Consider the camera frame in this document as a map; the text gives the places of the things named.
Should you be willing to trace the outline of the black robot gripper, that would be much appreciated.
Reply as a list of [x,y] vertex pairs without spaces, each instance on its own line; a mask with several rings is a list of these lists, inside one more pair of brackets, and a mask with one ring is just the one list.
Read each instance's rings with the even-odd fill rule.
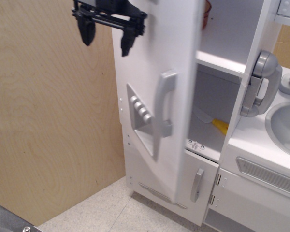
[[145,31],[147,14],[128,0],[75,0],[72,15],[76,18],[83,43],[94,40],[96,23],[123,30],[122,57],[129,54],[136,37]]

